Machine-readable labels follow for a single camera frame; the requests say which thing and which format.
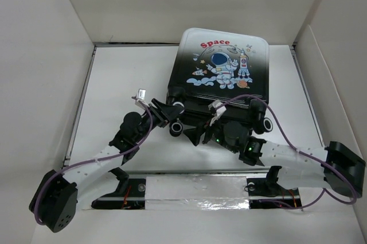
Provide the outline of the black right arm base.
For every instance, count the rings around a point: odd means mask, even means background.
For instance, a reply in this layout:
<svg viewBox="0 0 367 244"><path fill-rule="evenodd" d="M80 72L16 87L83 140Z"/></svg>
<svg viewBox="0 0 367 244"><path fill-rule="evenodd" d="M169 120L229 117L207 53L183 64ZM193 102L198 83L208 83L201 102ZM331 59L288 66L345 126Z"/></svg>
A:
<svg viewBox="0 0 367 244"><path fill-rule="evenodd" d="M247 178L244 191L248 194L250 209L301 207L299 190L287 190L277 184L268 184L266 178Z"/></svg>

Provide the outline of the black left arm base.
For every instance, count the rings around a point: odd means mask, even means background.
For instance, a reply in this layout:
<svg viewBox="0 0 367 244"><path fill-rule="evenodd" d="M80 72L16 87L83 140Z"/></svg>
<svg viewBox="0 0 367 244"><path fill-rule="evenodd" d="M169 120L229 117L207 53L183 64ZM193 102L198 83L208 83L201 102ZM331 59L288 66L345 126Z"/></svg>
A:
<svg viewBox="0 0 367 244"><path fill-rule="evenodd" d="M130 178L121 168L110 171L118 185L113 192L107 193L91 203L94 210L144 210L146 178Z"/></svg>

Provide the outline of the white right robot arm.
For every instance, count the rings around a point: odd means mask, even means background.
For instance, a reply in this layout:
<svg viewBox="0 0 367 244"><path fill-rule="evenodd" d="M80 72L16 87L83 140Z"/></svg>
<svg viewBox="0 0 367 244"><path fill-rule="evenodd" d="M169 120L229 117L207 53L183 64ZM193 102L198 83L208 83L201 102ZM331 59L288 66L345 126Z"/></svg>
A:
<svg viewBox="0 0 367 244"><path fill-rule="evenodd" d="M214 141L237 153L239 160L247 165L268 167L265 187L271 194L313 187L332 189L350 198L362 197L366 163L340 142L331 141L327 147L320 148L292 148L253 137L237 121L203 123L183 133L195 146Z"/></svg>

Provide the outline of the black white space suitcase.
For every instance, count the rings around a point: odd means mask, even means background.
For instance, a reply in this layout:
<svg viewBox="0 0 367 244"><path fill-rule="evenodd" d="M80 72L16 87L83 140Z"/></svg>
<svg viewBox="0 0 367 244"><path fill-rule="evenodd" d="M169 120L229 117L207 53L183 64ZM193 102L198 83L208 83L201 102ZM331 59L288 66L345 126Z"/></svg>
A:
<svg viewBox="0 0 367 244"><path fill-rule="evenodd" d="M179 101L186 126L212 119L209 104L228 102L222 122L238 121L257 134L272 131L269 102L270 46L265 39L190 28L180 40L167 87L166 102Z"/></svg>

